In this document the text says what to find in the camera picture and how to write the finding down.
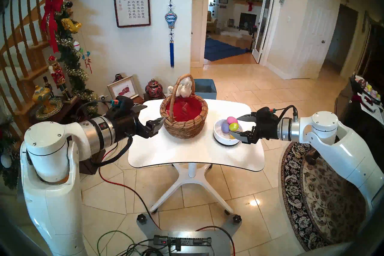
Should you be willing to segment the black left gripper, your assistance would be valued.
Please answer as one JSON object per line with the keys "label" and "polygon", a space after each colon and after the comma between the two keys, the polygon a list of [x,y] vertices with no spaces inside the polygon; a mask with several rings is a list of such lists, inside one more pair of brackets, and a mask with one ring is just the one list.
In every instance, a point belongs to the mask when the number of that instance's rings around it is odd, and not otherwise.
{"label": "black left gripper", "polygon": [[115,139],[123,139],[128,136],[138,135],[144,139],[157,135],[166,118],[160,117],[148,120],[146,125],[140,123],[138,115],[147,105],[134,103],[130,110],[112,109],[112,127]]}

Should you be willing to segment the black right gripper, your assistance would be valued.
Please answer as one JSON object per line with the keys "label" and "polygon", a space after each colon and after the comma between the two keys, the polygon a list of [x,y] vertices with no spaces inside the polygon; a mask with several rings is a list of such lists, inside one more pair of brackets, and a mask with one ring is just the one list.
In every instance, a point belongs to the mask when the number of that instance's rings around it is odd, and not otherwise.
{"label": "black right gripper", "polygon": [[260,139],[280,139],[278,134],[279,117],[275,114],[250,113],[237,118],[242,122],[255,122],[255,131],[231,131],[230,135],[243,144],[256,144]]}

